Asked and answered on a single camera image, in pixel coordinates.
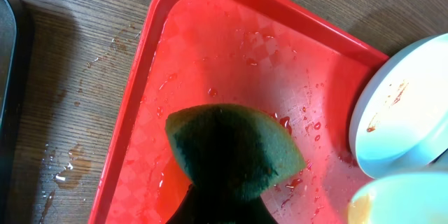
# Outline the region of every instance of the green sponge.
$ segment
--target green sponge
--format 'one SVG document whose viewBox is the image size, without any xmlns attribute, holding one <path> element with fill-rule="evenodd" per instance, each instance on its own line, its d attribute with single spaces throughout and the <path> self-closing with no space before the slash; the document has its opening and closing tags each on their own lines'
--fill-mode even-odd
<svg viewBox="0 0 448 224">
<path fill-rule="evenodd" d="M 176 161 L 204 195 L 245 203 L 305 167 L 290 134 L 273 118 L 235 104 L 210 104 L 168 116 Z"/>
</svg>

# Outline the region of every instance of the wooden table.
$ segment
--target wooden table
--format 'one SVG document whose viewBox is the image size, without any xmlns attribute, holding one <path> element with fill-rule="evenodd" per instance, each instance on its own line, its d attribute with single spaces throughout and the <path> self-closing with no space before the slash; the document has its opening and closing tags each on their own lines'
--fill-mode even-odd
<svg viewBox="0 0 448 224">
<path fill-rule="evenodd" d="M 10 222 L 85 223 L 151 0 L 24 1 L 36 38 Z M 448 31 L 448 0 L 293 1 L 390 55 Z"/>
</svg>

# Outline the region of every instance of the tray rim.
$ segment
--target tray rim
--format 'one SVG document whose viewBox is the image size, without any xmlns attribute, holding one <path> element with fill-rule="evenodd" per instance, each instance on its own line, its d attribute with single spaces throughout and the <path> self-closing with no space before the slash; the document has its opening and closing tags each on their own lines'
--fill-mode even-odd
<svg viewBox="0 0 448 224">
<path fill-rule="evenodd" d="M 97 192 L 94 197 L 94 202 L 92 205 L 92 210 L 90 212 L 90 217 L 88 223 L 105 223 L 109 208 L 112 202 L 113 198 L 113 192 L 116 188 L 116 183 L 118 182 L 121 166 L 119 167 L 119 170 L 117 171 L 116 167 L 113 167 L 113 158 L 116 156 L 116 153 L 120 150 L 120 146 L 118 145 L 118 140 L 120 135 L 123 135 L 123 124 L 125 124 L 125 119 L 128 121 L 132 121 L 132 125 L 134 124 L 135 116 L 128 118 L 126 115 L 128 114 L 128 108 L 130 106 L 130 99 L 132 97 L 135 97 L 136 94 L 134 94 L 133 90 L 135 89 L 135 80 L 138 74 L 138 69 L 142 67 L 142 55 L 143 53 L 151 46 L 155 46 L 155 50 L 157 49 L 157 45 L 151 45 L 151 42 L 147 39 L 150 36 L 151 32 L 154 32 L 154 30 L 157 31 L 155 26 L 158 24 L 158 21 L 160 18 L 166 20 L 168 12 L 171 10 L 172 6 L 170 6 L 169 10 L 166 10 L 164 12 L 163 17 L 159 15 L 158 13 L 161 11 L 162 8 L 162 2 L 164 0 L 152 0 L 148 9 L 148 13 L 145 19 L 145 22 L 143 24 L 143 28 L 141 30 L 141 37 L 139 44 L 137 46 L 134 61 L 132 63 L 129 77 L 127 80 L 125 92 L 122 97 L 122 102 L 120 105 L 120 108 L 118 110 L 118 116 L 115 123 L 115 127 L 113 130 L 113 134 L 111 137 L 111 142 L 108 148 L 108 152 L 106 154 L 106 159 L 104 162 L 104 167 L 100 176 L 99 185 L 97 187 Z M 333 24 L 330 24 L 328 21 L 320 18 L 319 16 L 313 14 L 312 12 L 306 10 L 305 8 L 297 5 L 296 3 L 292 2 L 291 0 L 274 0 L 277 3 L 281 4 L 283 7 L 287 8 L 288 10 L 293 11 L 296 15 L 299 15 L 302 19 L 307 19 L 311 22 L 313 22 L 315 25 L 317 25 L 320 28 L 328 30 L 328 32 L 332 33 L 335 37 L 340 37 L 341 41 L 345 41 L 346 43 L 351 44 L 351 48 L 349 48 L 349 54 L 351 53 L 358 53 L 359 57 L 365 57 L 365 56 L 374 56 L 372 59 L 376 59 L 378 64 L 378 67 L 380 67 L 384 61 L 386 61 L 389 57 L 382 52 L 378 51 L 377 49 L 373 48 L 372 46 L 360 41 L 359 39 L 353 37 L 352 35 L 346 33 L 345 31 L 341 30 L 340 28 L 336 27 Z M 322 41 L 319 41 L 320 43 L 324 44 L 325 46 L 330 47 L 329 45 L 323 43 Z M 152 63 L 154 60 L 154 56 L 151 57 L 149 60 L 150 62 L 150 68 L 148 72 L 151 71 Z M 118 173 L 117 179 L 114 183 L 114 187 L 112 188 L 112 195 L 107 195 L 110 192 L 105 192 L 105 187 L 110 187 L 110 180 L 113 173 Z"/>
</svg>

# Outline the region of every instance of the tray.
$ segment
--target tray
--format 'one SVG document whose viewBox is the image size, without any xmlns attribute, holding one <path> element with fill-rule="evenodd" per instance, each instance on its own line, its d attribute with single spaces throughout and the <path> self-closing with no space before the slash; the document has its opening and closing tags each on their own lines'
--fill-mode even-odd
<svg viewBox="0 0 448 224">
<path fill-rule="evenodd" d="M 262 195 L 278 222 L 344 223 L 370 180 L 348 151 L 351 112 L 387 59 L 289 0 L 153 0 L 89 222 L 164 223 L 190 183 L 166 117 L 236 103 L 275 117 L 307 160 Z"/>
</svg>

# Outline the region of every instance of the table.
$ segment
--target table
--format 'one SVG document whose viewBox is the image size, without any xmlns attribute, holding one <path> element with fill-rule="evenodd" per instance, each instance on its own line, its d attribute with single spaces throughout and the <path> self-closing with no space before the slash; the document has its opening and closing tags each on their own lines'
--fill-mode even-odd
<svg viewBox="0 0 448 224">
<path fill-rule="evenodd" d="M 36 36 L 9 222 L 85 223 L 151 0 L 24 1 Z M 292 1 L 389 55 L 448 31 L 448 0 Z"/>
</svg>

